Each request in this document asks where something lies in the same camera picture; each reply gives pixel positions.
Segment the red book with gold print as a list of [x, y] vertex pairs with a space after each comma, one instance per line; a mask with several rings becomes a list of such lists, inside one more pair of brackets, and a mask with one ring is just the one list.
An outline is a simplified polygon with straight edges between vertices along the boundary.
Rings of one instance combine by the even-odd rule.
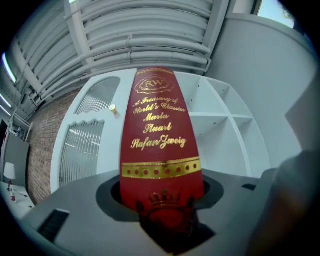
[[166, 252], [188, 250], [196, 227], [195, 202], [205, 194], [195, 133], [175, 73], [137, 71], [120, 152], [121, 202]]

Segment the white shelf unit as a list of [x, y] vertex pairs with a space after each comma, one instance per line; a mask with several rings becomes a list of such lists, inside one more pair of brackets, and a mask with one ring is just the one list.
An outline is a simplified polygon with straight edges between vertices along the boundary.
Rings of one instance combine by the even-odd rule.
[[191, 118], [202, 168], [252, 176], [245, 142], [226, 103], [231, 86], [190, 73], [175, 75]]

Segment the white ribbed glass cabinet door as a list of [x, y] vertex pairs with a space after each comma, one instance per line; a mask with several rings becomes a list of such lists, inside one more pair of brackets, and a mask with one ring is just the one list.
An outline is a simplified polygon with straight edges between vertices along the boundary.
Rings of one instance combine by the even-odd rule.
[[[55, 141], [52, 193], [73, 181], [117, 170], [128, 101], [137, 69], [92, 77], [71, 103]], [[116, 105], [118, 114], [109, 111]]]

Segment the bundle of white ceiling pipes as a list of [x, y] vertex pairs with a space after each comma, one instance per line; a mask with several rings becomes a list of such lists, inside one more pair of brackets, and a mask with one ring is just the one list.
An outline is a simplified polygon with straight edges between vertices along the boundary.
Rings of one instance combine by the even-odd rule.
[[218, 0], [46, 0], [11, 45], [27, 112], [89, 78], [163, 65], [203, 71]]

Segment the white metal rack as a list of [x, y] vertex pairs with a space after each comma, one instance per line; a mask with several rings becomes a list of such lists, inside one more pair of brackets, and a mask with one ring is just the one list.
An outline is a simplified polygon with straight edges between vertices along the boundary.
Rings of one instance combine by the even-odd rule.
[[23, 141], [27, 141], [33, 128], [33, 122], [27, 122], [16, 112], [17, 110], [15, 109], [10, 117], [7, 131]]

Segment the grey standing board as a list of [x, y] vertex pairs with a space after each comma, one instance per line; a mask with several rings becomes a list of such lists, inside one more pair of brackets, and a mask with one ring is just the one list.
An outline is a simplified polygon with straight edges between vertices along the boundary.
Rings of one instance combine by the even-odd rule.
[[14, 186], [27, 187], [27, 165], [30, 144], [8, 132], [1, 148], [0, 157], [0, 180], [8, 183], [9, 180], [4, 176], [6, 163], [12, 163], [15, 167], [15, 177], [12, 181]]

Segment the white side table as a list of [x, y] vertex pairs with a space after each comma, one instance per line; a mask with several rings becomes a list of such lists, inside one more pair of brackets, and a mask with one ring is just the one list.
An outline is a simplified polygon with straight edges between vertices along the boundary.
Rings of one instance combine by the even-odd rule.
[[3, 197], [14, 218], [21, 220], [35, 205], [24, 187], [13, 185], [13, 189], [15, 202], [11, 200], [8, 184], [0, 181], [0, 195]]

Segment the white shade table lamp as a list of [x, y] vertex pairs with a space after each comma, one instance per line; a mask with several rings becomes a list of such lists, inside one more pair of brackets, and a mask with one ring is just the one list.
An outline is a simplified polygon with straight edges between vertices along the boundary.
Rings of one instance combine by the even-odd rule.
[[10, 162], [5, 163], [3, 175], [8, 179], [8, 185], [12, 185], [12, 181], [16, 179], [15, 165]]

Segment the long ceiling light strip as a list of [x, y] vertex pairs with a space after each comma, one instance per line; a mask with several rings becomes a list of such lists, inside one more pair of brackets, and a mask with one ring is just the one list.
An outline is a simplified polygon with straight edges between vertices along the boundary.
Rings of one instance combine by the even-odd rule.
[[0, 109], [4, 111], [9, 117], [12, 116], [11, 110], [12, 105], [5, 99], [5, 97], [0, 93]]
[[7, 60], [7, 57], [6, 57], [6, 53], [4, 52], [2, 54], [2, 57], [1, 57], [1, 60], [2, 60], [2, 63], [4, 65], [4, 68], [6, 70], [6, 73], [8, 74], [9, 78], [11, 79], [11, 81], [15, 84], [16, 81], [17, 81], [17, 78], [15, 76], [15, 74], [13, 73], [9, 63], [8, 63], [8, 60]]

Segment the white bottle with red label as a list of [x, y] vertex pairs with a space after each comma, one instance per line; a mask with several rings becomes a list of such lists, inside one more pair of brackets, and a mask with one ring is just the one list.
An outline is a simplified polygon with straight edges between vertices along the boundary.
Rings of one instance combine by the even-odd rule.
[[14, 186], [11, 182], [9, 183], [8, 191], [10, 194], [11, 201], [16, 204], [17, 200], [16, 200], [16, 196], [15, 196], [15, 190], [14, 190]]

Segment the black framed window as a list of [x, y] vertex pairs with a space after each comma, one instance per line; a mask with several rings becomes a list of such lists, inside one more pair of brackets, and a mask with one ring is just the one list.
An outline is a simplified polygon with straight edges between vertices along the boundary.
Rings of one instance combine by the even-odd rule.
[[262, 0], [257, 16], [278, 22], [291, 29], [295, 25], [295, 18], [279, 0]]

